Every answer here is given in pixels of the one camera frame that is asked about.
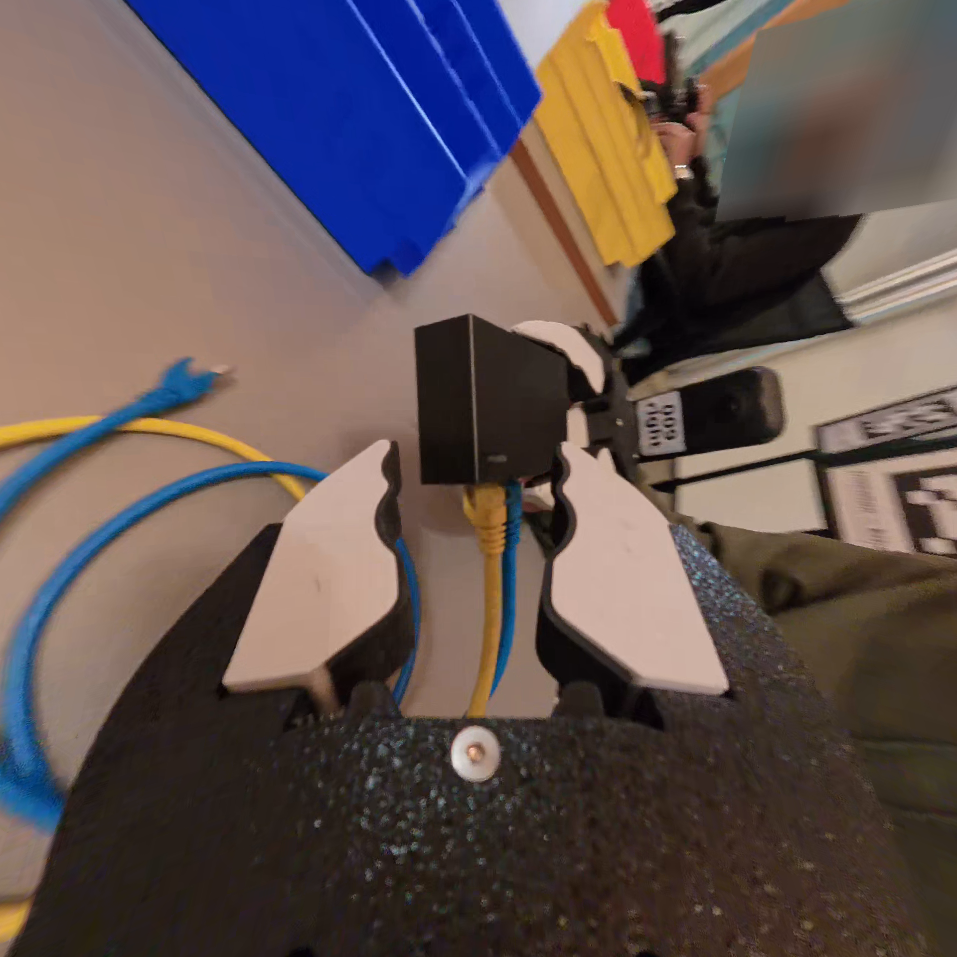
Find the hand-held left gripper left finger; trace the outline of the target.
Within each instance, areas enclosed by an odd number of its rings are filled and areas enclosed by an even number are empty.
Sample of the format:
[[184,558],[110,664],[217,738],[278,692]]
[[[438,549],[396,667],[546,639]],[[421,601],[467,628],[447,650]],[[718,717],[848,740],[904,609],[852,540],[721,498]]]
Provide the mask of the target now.
[[293,507],[222,676],[226,690],[350,696],[401,670],[415,645],[401,485],[398,445],[381,439]]

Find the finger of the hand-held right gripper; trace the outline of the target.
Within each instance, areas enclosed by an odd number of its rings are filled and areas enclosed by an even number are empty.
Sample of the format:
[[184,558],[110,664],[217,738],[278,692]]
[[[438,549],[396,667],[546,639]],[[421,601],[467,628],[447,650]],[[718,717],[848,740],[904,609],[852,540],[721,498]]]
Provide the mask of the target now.
[[564,358],[570,400],[591,400],[606,392],[608,357],[603,342],[587,327],[552,320],[531,319],[511,331]]

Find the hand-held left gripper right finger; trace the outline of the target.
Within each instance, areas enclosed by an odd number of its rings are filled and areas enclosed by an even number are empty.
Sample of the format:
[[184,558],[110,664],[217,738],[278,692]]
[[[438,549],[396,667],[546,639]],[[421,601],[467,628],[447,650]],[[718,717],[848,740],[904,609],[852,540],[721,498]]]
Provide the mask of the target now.
[[729,680],[678,554],[672,526],[635,486],[585,450],[557,448],[554,533],[541,608],[625,680],[723,696]]

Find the black network switch box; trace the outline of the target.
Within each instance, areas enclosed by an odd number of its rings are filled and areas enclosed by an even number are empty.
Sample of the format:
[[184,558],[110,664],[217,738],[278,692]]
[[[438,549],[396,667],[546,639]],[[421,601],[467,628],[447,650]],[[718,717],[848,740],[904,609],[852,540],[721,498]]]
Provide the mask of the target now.
[[504,485],[550,472],[567,436],[563,354],[473,315],[413,332],[424,485]]

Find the yellow plastic bin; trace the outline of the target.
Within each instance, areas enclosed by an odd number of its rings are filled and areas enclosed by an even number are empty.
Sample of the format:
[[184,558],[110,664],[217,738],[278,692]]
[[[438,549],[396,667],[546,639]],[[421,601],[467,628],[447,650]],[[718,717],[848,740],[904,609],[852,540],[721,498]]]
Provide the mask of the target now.
[[535,122],[604,265],[633,268],[674,235],[676,181],[610,6],[582,6],[543,58]]

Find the black white marker board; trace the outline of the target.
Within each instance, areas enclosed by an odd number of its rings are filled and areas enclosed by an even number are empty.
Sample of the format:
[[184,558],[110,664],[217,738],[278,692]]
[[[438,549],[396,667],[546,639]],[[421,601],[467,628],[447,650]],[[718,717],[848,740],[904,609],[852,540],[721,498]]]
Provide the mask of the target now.
[[955,559],[955,434],[955,386],[817,425],[815,473],[831,537]]

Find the red plastic bin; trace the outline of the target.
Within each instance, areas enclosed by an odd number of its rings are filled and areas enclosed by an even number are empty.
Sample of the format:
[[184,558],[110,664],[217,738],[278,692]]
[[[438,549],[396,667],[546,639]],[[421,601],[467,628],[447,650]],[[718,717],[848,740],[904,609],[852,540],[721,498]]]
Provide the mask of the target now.
[[656,25],[652,3],[610,1],[606,16],[610,26],[621,36],[637,79],[664,84],[664,39]]

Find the blue plastic bin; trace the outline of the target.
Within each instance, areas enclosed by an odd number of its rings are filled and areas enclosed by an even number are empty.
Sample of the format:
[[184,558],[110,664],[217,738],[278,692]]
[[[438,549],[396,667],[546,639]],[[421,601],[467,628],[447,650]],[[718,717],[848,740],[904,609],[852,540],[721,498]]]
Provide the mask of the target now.
[[542,96],[492,1],[127,6],[371,275],[422,265]]

